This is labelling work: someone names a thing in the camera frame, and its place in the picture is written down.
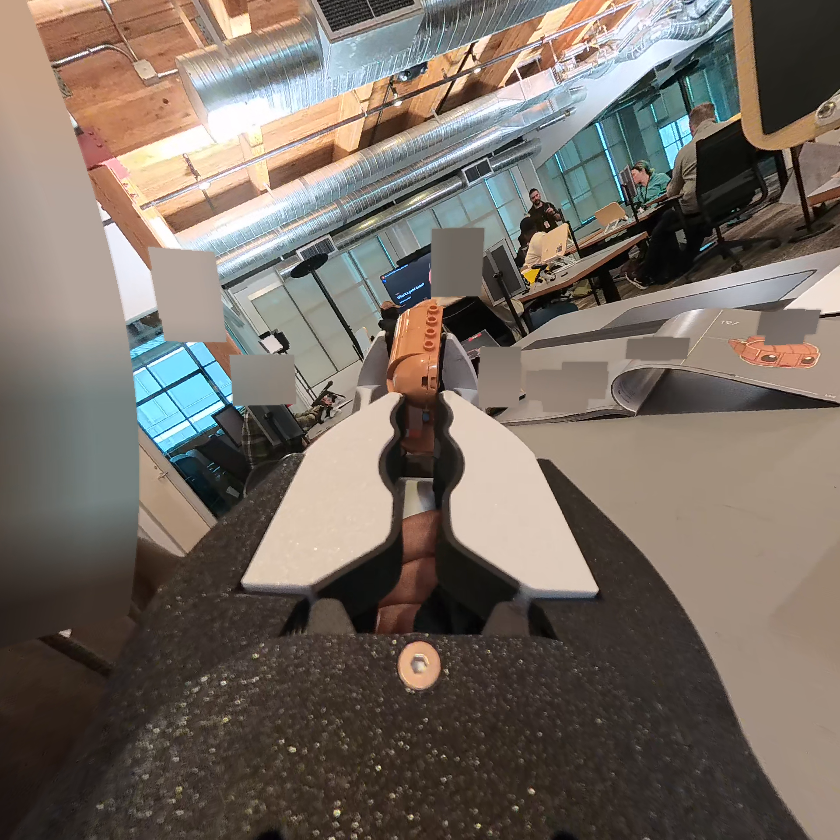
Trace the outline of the black swivel office chair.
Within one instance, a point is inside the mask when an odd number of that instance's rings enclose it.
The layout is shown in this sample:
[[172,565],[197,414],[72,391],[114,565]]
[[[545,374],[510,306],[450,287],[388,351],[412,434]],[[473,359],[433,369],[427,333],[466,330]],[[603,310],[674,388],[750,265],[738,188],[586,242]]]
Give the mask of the black swivel office chair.
[[781,246],[778,236],[727,240],[722,226],[755,209],[768,198],[767,185],[758,167],[757,151],[745,138],[740,120],[723,123],[717,132],[696,142],[696,200],[698,213],[681,218],[687,235],[711,231],[715,243],[702,251],[699,260],[724,256],[731,271],[742,270],[733,249],[749,249],[758,243]]

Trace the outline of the wall screen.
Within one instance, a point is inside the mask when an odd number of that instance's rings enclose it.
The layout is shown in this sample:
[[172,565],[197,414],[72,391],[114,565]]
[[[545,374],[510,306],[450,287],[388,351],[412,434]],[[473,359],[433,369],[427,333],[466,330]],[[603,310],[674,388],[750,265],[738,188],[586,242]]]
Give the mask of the wall screen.
[[400,312],[432,297],[431,255],[427,254],[381,276],[387,295]]

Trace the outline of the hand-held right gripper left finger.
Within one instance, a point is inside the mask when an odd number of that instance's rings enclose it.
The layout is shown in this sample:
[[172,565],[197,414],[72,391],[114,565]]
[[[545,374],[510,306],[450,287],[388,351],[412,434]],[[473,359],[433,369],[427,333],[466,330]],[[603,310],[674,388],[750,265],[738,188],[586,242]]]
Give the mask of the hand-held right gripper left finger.
[[402,395],[384,395],[310,447],[241,580],[246,592],[393,589],[403,556],[402,408]]

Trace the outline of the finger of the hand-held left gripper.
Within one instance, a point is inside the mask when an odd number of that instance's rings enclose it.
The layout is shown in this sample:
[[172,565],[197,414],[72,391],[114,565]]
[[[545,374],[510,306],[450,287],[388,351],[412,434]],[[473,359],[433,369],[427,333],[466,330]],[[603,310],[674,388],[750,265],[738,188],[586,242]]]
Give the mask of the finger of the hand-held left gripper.
[[442,336],[439,379],[440,391],[456,392],[469,403],[479,402],[476,369],[452,333]]
[[360,368],[356,384],[356,412],[387,393],[387,369],[390,351],[385,331],[380,331],[374,338]]

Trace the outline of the person's left hand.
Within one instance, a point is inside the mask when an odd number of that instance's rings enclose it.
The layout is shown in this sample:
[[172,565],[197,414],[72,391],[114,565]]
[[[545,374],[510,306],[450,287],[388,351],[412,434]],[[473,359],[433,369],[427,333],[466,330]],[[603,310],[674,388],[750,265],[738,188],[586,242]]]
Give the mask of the person's left hand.
[[395,588],[379,604],[375,632],[405,634],[413,630],[421,605],[437,585],[435,548],[440,512],[424,511],[402,522],[402,569]]

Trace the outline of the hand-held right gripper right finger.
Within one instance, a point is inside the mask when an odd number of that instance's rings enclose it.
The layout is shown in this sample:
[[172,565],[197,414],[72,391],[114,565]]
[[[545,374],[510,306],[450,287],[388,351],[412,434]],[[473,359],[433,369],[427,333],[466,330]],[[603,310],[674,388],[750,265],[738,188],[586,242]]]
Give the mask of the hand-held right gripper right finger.
[[457,601],[594,597],[595,578],[531,449],[455,392],[438,398],[441,586]]

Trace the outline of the brown rounded lego assembly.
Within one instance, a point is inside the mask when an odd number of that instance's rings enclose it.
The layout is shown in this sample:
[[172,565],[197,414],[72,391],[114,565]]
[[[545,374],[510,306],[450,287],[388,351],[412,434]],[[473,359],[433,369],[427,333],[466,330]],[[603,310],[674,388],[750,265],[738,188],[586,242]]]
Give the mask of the brown rounded lego assembly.
[[402,446],[409,455],[434,453],[443,311],[435,298],[421,301],[405,310],[395,326],[386,385],[402,396]]

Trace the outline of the grey fabric chair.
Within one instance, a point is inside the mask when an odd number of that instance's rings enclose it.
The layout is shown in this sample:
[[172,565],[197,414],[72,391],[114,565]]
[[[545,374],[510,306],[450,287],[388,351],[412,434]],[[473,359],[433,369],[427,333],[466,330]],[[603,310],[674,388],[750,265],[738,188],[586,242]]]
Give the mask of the grey fabric chair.
[[791,150],[791,160],[792,173],[780,195],[779,203],[799,207],[805,214],[805,224],[797,227],[790,237],[790,243],[797,244],[835,226],[834,223],[811,216],[811,205],[807,199],[838,173],[839,146],[817,140],[809,141]]

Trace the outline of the silver air duct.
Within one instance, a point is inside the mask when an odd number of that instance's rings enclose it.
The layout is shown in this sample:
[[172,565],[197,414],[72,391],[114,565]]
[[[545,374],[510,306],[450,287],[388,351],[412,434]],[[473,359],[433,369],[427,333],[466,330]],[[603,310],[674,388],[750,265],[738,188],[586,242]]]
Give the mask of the silver air duct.
[[[583,39],[544,75],[479,98],[455,118],[457,133],[483,130],[556,95],[572,80],[599,77],[660,40],[695,41],[729,2],[636,2],[629,18],[606,25],[627,2],[607,2],[572,29]],[[301,2],[299,17],[212,45],[175,63],[192,107],[218,142],[406,70],[560,9],[560,2]]]
[[183,249],[214,253],[219,280],[234,281],[546,124],[586,95],[585,86],[544,71],[307,173],[176,240]]

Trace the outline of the lego instruction booklet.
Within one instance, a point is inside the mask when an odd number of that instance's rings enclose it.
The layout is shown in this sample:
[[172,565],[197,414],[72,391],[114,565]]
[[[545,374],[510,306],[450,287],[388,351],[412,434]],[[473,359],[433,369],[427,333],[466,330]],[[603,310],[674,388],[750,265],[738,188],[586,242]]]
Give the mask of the lego instruction booklet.
[[519,403],[496,419],[516,426],[838,405],[838,318],[813,320],[799,343],[772,343],[760,330],[764,318],[804,313],[691,310],[538,341],[521,351]]

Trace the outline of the wood-framed black screen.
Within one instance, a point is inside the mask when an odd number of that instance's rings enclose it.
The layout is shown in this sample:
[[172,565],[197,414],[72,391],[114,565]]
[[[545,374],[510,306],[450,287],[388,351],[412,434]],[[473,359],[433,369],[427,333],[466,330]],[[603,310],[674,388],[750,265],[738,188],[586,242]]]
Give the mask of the wood-framed black screen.
[[733,1],[742,129],[758,149],[838,128],[839,2]]

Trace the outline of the black ceiling pole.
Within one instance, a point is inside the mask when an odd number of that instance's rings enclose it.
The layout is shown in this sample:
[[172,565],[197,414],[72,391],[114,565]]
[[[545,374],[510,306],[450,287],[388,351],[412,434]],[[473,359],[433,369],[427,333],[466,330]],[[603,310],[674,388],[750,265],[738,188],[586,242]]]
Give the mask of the black ceiling pole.
[[340,325],[342,326],[343,330],[347,334],[350,342],[353,346],[354,351],[358,358],[362,361],[364,358],[363,351],[361,349],[361,345],[359,341],[356,339],[354,332],[352,331],[350,324],[347,322],[346,318],[342,314],[341,310],[339,309],[338,304],[333,299],[331,293],[328,291],[322,279],[319,276],[319,270],[327,263],[328,255],[326,253],[315,253],[314,255],[310,256],[306,259],[301,259],[290,271],[290,277],[292,278],[301,278],[307,275],[311,276],[315,283],[317,284],[318,288],[320,289],[322,295],[324,296],[326,302],[329,304],[331,310],[335,314],[336,318],[338,319]]

